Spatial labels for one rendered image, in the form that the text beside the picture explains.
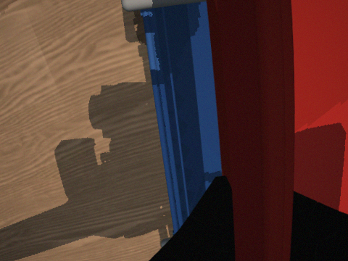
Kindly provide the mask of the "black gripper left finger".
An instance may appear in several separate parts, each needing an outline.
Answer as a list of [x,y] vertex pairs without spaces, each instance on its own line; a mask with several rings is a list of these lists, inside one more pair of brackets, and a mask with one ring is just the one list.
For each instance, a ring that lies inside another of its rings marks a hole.
[[235,261],[232,189],[215,177],[194,211],[148,261]]

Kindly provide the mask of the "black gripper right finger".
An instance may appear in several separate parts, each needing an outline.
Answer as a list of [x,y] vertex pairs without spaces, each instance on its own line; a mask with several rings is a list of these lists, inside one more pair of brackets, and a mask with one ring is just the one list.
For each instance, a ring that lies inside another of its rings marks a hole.
[[293,191],[290,261],[348,261],[348,214]]

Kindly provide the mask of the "blue plastic tray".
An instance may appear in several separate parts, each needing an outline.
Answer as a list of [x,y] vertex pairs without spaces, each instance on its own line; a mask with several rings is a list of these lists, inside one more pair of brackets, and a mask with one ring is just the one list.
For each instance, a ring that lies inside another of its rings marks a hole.
[[173,235],[223,176],[207,1],[140,9]]

